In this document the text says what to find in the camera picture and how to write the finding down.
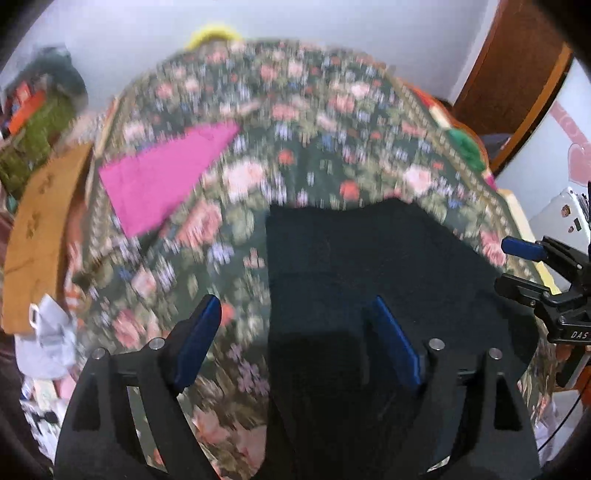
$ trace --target floral tablecloth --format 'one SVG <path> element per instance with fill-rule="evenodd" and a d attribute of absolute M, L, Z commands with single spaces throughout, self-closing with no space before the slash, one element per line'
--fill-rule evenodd
<path fill-rule="evenodd" d="M 224 119 L 242 129 L 220 160 L 160 229 L 126 239 L 97 169 Z M 540 281 L 531 263 L 501 251 L 501 238 L 519 236 L 504 200 L 466 166 L 412 91 L 349 50 L 257 41 L 175 55 L 124 91 L 91 178 L 80 367 L 98 345 L 122 352 L 166 336 L 203 295 L 217 295 L 222 327 L 179 401 L 224 478 L 249 478 L 264 458 L 269 203 L 346 209 L 387 197 L 415 201 L 499 270 Z M 520 382 L 532 422 L 554 382 L 554 348 L 539 328 Z M 161 465 L 139 394 L 130 401 L 147 461 Z"/>

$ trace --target pink ribbon print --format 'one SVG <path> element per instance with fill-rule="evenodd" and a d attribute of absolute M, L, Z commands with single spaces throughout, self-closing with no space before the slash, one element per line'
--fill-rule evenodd
<path fill-rule="evenodd" d="M 573 143 L 569 148 L 569 180 L 587 186 L 591 180 L 591 144 L 560 103 L 554 102 L 550 115 Z"/>

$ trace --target yellow object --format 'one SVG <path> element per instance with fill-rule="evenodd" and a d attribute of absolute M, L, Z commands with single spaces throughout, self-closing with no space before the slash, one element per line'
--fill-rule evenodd
<path fill-rule="evenodd" d="M 215 40 L 240 40 L 242 37 L 240 34 L 231 27 L 225 25 L 208 25 L 203 27 L 201 30 L 196 31 L 191 35 L 191 40 L 187 44 L 187 50 L 194 50 L 204 43 L 208 43 Z"/>

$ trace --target blue gripper pad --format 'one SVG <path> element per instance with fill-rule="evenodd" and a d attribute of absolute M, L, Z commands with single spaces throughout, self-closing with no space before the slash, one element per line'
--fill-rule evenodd
<path fill-rule="evenodd" d="M 205 297 L 188 321 L 191 322 L 191 329 L 178 353 L 177 373 L 174 378 L 174 386 L 179 392 L 195 382 L 209 346 L 216 336 L 222 321 L 219 299 L 213 295 Z"/>
<path fill-rule="evenodd" d="M 411 326 L 402 329 L 381 297 L 372 302 L 368 320 L 386 349 L 398 381 L 416 392 L 426 377 L 427 350 L 422 341 L 411 333 Z"/>
<path fill-rule="evenodd" d="M 542 245 L 515 238 L 514 236 L 506 236 L 502 240 L 501 250 L 507 255 L 531 260 L 532 262 L 541 262 L 548 257 Z"/>

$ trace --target black cable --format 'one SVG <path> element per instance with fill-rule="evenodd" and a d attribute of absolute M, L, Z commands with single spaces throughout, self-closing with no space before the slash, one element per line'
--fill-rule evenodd
<path fill-rule="evenodd" d="M 579 397 L 577 398 L 577 400 L 574 402 L 573 406 L 570 407 L 569 412 L 566 414 L 566 417 L 563 418 L 563 420 L 560 422 L 560 425 L 558 425 L 558 427 L 556 427 L 556 430 L 552 432 L 552 435 L 550 435 L 548 437 L 548 439 L 542 444 L 542 446 L 540 448 L 538 448 L 538 452 L 540 452 L 542 450 L 542 448 L 544 448 L 546 445 L 548 445 L 548 442 L 550 440 L 552 440 L 554 438 L 554 435 L 556 435 L 558 433 L 558 431 L 562 428 L 562 425 L 564 425 L 566 423 L 566 421 L 569 419 L 570 414 L 572 412 L 574 412 L 574 409 L 576 408 L 576 406 L 579 404 L 581 398 L 583 397 L 583 393 L 585 392 L 585 390 L 587 389 L 587 385 L 589 385 L 589 381 L 591 381 L 591 375 L 589 376 L 589 378 L 587 379 L 587 381 L 585 382 L 585 385 L 583 386 L 583 388 L 581 389 L 581 393 L 579 394 Z"/>

